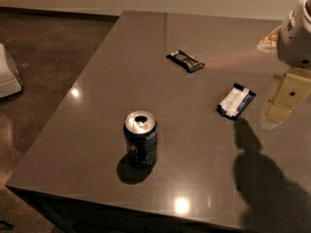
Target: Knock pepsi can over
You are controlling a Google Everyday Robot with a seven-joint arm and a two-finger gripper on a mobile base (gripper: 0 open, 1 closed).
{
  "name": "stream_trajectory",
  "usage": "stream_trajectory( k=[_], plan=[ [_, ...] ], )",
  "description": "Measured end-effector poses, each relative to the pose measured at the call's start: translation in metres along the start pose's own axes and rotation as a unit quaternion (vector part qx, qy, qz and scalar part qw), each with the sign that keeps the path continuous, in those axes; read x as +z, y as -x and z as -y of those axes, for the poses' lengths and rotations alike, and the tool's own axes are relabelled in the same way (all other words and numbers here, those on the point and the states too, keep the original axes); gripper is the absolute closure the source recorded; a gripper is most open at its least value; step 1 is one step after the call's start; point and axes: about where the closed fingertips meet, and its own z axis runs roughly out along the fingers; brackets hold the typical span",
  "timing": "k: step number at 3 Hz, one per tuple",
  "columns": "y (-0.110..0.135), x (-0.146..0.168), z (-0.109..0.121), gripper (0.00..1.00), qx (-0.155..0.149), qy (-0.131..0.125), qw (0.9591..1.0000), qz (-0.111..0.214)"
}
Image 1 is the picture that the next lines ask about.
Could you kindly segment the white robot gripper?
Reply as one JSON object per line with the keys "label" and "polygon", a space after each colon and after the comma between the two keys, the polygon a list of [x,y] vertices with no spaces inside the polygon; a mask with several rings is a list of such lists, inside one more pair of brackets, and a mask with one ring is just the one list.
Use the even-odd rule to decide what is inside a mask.
{"label": "white robot gripper", "polygon": [[278,58],[290,66],[269,101],[265,118],[283,122],[311,94],[311,0],[300,0],[282,22]]}

